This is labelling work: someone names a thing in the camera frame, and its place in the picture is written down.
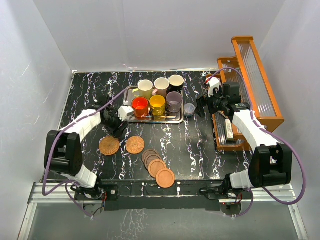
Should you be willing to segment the woven rattan coaster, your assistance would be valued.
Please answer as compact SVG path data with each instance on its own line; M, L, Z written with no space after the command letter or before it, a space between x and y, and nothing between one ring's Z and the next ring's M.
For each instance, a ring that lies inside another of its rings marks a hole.
M144 150L145 142L139 136L132 136L127 140L125 148L130 154L139 154Z
M104 137L99 143L99 150L105 156L114 155L120 148L120 142L113 136Z

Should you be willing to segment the dark brown wooden coaster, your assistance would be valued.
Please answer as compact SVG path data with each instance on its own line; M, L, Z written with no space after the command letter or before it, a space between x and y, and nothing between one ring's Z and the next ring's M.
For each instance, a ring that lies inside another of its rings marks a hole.
M154 149L147 149L146 151L143 152L142 154L142 161L145 162L146 158L149 156L149 155L152 155L152 154L156 154L156 155L159 155L159 153L154 150Z

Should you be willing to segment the light brown wooden coaster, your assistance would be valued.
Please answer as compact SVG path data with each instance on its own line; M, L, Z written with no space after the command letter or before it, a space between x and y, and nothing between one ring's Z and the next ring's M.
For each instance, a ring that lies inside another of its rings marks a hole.
M148 166L148 172L151 177L155 178L158 171L165 169L167 166L163 160L155 159Z

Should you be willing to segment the cream yellow mug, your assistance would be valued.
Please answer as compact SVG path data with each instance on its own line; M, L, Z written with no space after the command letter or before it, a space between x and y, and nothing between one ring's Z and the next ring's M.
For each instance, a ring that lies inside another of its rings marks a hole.
M137 84L137 88L132 90L134 97L143 97L149 100L152 97L153 83L150 80L140 80Z

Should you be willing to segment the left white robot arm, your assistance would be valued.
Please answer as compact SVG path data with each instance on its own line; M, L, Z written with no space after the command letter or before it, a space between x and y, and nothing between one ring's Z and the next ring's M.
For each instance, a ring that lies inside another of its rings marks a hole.
M49 172L55 172L85 188L86 194L93 200L103 195L104 188L97 183L98 176L84 165L82 141L99 125L104 125L111 137L118 139L122 136L129 124L126 118L133 113L133 108L122 105L116 109L111 104L109 97L103 97L82 110L67 126L48 132L44 154L44 183L48 180Z

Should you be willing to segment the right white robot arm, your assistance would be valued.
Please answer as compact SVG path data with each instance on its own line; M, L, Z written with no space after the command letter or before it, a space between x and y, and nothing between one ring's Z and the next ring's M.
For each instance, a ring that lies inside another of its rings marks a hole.
M221 190L233 199L241 189L286 185L291 181L292 150L265 130L258 121L251 105L242 102L237 82L220 84L217 78L207 81L208 93L197 99L195 112L204 117L204 107L210 114L223 112L242 133L253 156L247 170L227 174Z

